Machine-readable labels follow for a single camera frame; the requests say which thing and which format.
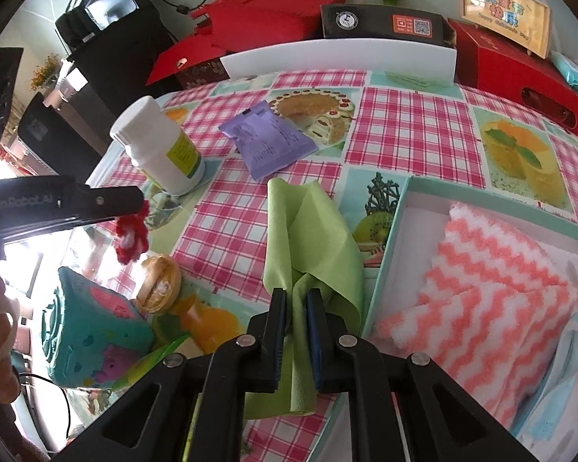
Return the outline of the light blue face mask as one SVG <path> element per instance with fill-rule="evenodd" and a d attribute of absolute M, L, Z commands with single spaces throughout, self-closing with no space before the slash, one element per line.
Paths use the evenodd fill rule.
<path fill-rule="evenodd" d="M 521 403 L 511 433 L 530 449 L 549 441 L 563 416 L 578 375 L 578 310 L 560 335 L 556 352 L 537 390 Z"/>

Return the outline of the white tray teal rim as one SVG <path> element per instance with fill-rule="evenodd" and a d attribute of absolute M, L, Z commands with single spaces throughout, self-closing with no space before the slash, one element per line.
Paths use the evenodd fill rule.
<path fill-rule="evenodd" d="M 351 169 L 337 198 L 360 333 L 425 353 L 542 461 L 578 461 L 578 222 L 437 179 Z"/>

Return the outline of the round gold tin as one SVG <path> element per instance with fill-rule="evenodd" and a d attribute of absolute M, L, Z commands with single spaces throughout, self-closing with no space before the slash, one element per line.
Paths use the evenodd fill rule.
<path fill-rule="evenodd" d="M 164 314 L 174 305 L 181 289 L 182 275 L 176 261 L 166 254 L 142 261 L 143 278 L 134 303 L 146 315 Z"/>

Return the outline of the pink white zigzag towel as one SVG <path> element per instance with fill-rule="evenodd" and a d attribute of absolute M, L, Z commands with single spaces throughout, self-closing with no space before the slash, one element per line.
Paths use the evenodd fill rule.
<path fill-rule="evenodd" d="M 400 356 L 427 353 L 505 428 L 539 387 L 578 290 L 518 228 L 454 203 L 414 306 L 376 322 Z"/>

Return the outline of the blue wet wipes pack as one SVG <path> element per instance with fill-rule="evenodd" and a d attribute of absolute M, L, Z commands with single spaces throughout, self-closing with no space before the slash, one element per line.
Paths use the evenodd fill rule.
<path fill-rule="evenodd" d="M 566 55 L 553 50 L 550 53 L 552 65 L 567 82 L 569 87 L 578 91 L 578 65 Z"/>

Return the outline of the teal plush cube toy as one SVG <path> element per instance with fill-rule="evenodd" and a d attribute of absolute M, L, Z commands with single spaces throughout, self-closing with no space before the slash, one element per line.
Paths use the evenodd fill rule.
<path fill-rule="evenodd" d="M 108 389 L 149 352 L 152 328 L 125 296 L 68 267 L 57 275 L 40 320 L 48 375 L 61 387 Z"/>

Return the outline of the purple wipes packet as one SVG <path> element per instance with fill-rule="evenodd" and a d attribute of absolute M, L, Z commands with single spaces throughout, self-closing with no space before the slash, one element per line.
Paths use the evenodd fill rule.
<path fill-rule="evenodd" d="M 219 131 L 233 141 L 255 181 L 317 152 L 315 142 L 292 121 L 274 113 L 266 101 L 225 121 Z"/>

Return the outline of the pink checkered cartoon tablecloth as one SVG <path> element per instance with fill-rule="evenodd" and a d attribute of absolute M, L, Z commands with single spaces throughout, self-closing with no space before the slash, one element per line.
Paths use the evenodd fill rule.
<path fill-rule="evenodd" d="M 223 122 L 266 101 L 324 93 L 342 96 L 349 118 L 340 138 L 316 134 L 316 153 L 281 171 L 293 185 L 318 181 L 356 228 L 376 177 L 398 190 L 378 198 L 395 206 L 399 231 L 389 246 L 366 254 L 366 305 L 406 306 L 440 235 L 445 199 L 473 200 L 518 217 L 524 228 L 578 278 L 578 138 L 534 110 L 460 85 L 438 85 L 380 71 L 313 70 L 271 73 L 160 96 L 204 156 L 201 186 L 167 197 L 111 145 L 91 174 L 93 186 L 138 186 L 150 203 L 155 253 L 179 263 L 184 295 L 196 295 L 236 318 L 268 303 L 262 282 L 267 240 L 267 188 L 254 181 Z"/>

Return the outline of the large red gift box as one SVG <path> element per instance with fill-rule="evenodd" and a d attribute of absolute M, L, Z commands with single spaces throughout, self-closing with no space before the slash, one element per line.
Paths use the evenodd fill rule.
<path fill-rule="evenodd" d="M 154 85 L 220 57 L 312 40 L 323 33 L 320 9 L 346 0 L 215 0 L 194 10 L 203 20 L 160 53 L 147 78 Z"/>

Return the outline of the green tissue packet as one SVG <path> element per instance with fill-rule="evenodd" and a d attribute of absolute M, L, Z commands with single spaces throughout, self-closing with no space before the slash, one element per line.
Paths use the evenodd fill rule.
<path fill-rule="evenodd" d="M 179 337 L 175 341 L 154 350 L 149 355 L 142 357 L 133 364 L 124 375 L 113 383 L 111 390 L 119 391 L 131 387 L 154 366 L 160 363 L 166 356 L 171 353 L 181 353 L 187 359 L 197 358 L 203 355 L 202 350 L 190 335 Z"/>

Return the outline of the red white knit toy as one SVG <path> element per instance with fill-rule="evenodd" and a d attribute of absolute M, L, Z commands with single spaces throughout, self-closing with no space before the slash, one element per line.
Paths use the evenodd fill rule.
<path fill-rule="evenodd" d="M 146 218 L 149 211 L 149 203 L 144 200 L 142 209 L 138 213 L 121 216 L 116 220 L 113 246 L 120 264 L 128 265 L 136 262 L 143 253 L 148 251 Z"/>

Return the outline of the white pill bottle green label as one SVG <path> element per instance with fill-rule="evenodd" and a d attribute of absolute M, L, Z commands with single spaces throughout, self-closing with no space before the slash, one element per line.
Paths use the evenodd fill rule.
<path fill-rule="evenodd" d="M 185 195 L 201 182 L 201 153 L 154 98 L 145 96 L 128 106 L 109 134 L 125 148 L 132 165 L 168 194 Z"/>

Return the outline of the light green cloth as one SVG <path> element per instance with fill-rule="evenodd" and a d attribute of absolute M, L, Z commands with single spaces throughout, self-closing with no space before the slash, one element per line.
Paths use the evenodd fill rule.
<path fill-rule="evenodd" d="M 324 306 L 360 330 L 364 268 L 352 233 L 333 200 L 317 181 L 267 183 L 268 229 L 263 285 L 287 292 L 288 323 L 279 388 L 246 396 L 245 417 L 263 419 L 315 412 L 317 393 L 307 338 L 306 296 L 318 289 Z"/>

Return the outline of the black cabinet with monitor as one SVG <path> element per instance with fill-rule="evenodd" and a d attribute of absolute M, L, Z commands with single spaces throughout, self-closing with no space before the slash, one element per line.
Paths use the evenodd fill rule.
<path fill-rule="evenodd" d="M 55 25 L 70 50 L 67 60 L 113 116 L 138 98 L 180 88 L 173 76 L 149 80 L 160 54 L 174 44 L 149 0 L 70 0 Z"/>

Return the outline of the black carton with QR label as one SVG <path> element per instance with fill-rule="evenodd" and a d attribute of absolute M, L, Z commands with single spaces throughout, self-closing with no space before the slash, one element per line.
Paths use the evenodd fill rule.
<path fill-rule="evenodd" d="M 438 13 L 374 4 L 327 4 L 320 7 L 327 39 L 389 39 L 454 48 L 455 30 Z"/>

